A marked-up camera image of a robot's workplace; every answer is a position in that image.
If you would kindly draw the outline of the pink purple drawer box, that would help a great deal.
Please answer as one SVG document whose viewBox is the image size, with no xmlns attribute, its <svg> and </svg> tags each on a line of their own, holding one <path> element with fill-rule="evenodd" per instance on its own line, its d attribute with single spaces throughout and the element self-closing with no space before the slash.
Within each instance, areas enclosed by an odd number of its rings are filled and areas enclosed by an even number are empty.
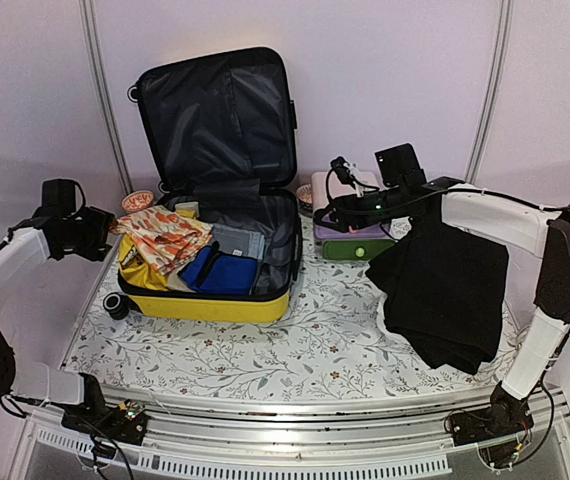
<svg viewBox="0 0 570 480">
<path fill-rule="evenodd" d="M 343 184 L 335 173 L 316 172 L 311 177 L 312 211 L 318 241 L 383 238 L 382 227 L 391 220 L 379 212 L 379 191 Z"/>
</svg>

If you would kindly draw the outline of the orange floral cloth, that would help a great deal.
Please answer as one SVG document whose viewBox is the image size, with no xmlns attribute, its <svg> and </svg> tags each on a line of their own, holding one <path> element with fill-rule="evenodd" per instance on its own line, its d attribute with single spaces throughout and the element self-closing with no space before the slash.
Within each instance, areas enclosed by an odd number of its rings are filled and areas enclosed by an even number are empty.
<svg viewBox="0 0 570 480">
<path fill-rule="evenodd" d="M 153 206 L 117 219 L 113 234 L 127 235 L 145 262 L 158 274 L 168 275 L 195 259 L 212 238 L 213 225 Z"/>
</svg>

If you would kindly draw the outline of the yellow Pikachu suitcase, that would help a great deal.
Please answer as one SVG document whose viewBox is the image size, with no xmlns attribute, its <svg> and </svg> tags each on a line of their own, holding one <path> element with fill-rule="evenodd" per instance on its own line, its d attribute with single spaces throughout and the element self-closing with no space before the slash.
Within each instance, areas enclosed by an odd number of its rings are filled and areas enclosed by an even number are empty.
<svg viewBox="0 0 570 480">
<path fill-rule="evenodd" d="M 166 276 L 169 291 L 119 288 L 103 301 L 120 320 L 149 317 L 271 323 L 287 311 L 302 257 L 298 203 L 288 186 L 297 172 L 296 120 L 280 55 L 267 47 L 166 64 L 136 82 L 136 102 L 163 196 L 154 206 L 209 224 L 260 232 L 262 261 L 251 293 L 197 293 Z"/>
</svg>

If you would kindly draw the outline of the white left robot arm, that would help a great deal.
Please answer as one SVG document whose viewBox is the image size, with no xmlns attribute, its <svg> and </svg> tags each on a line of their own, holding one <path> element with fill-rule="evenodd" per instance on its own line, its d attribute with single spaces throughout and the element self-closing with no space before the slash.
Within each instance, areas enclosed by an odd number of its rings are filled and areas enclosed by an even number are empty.
<svg viewBox="0 0 570 480">
<path fill-rule="evenodd" d="M 103 261 L 110 250 L 107 237 L 113 221 L 113 214 L 86 203 L 77 181 L 44 181 L 41 205 L 31 217 L 9 227 L 0 241 L 0 312 L 12 289 L 47 261 L 67 255 Z M 114 415 L 109 406 L 87 396 L 89 385 L 81 374 L 17 359 L 0 329 L 0 395 L 75 406 L 76 419 L 91 433 L 103 434 L 113 426 Z"/>
</svg>

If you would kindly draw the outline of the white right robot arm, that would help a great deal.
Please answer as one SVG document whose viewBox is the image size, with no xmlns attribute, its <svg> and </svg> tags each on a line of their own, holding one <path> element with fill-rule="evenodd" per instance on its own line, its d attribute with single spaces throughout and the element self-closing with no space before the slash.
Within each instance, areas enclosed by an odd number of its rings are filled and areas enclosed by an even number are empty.
<svg viewBox="0 0 570 480">
<path fill-rule="evenodd" d="M 444 364 L 446 351 L 475 363 L 492 359 L 492 326 L 516 278 L 511 253 L 538 264 L 528 332 L 496 387 L 500 400 L 482 415 L 486 432 L 502 436 L 519 422 L 517 402 L 531 394 L 570 332 L 570 204 L 538 204 L 448 176 L 428 179 L 407 143 L 381 151 L 377 162 L 382 181 L 369 184 L 354 163 L 332 159 L 325 181 L 351 193 L 325 188 L 327 202 L 314 221 L 341 233 L 410 221 L 409 232 L 372 259 L 369 275 L 384 298 L 385 331 L 405 337 L 426 363 Z"/>
</svg>

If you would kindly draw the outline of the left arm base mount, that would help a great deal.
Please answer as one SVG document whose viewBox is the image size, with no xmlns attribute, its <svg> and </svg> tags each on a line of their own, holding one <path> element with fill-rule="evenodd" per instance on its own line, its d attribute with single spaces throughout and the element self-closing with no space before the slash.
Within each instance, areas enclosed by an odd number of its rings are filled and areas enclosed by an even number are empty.
<svg viewBox="0 0 570 480">
<path fill-rule="evenodd" d="M 141 446 L 150 417 L 138 404 L 129 400 L 119 406 L 66 406 L 61 425 L 69 430 L 129 445 Z"/>
</svg>

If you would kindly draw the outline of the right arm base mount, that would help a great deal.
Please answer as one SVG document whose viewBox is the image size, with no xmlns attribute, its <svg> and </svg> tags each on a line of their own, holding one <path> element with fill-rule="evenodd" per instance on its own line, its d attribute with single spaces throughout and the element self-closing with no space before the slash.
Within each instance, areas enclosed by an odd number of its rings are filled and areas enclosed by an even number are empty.
<svg viewBox="0 0 570 480">
<path fill-rule="evenodd" d="M 490 396 L 488 407 L 451 411 L 443 421 L 447 434 L 452 436 L 456 446 L 496 439 L 518 432 L 531 434 L 534 427 L 533 415 L 529 410 L 529 397 L 534 389 L 540 387 L 550 401 L 551 415 L 545 433 L 540 441 L 544 444 L 551 433 L 554 421 L 554 400 L 544 384 L 545 374 L 542 374 L 534 387 L 523 399 L 517 399 L 507 393 L 500 381 Z"/>
</svg>

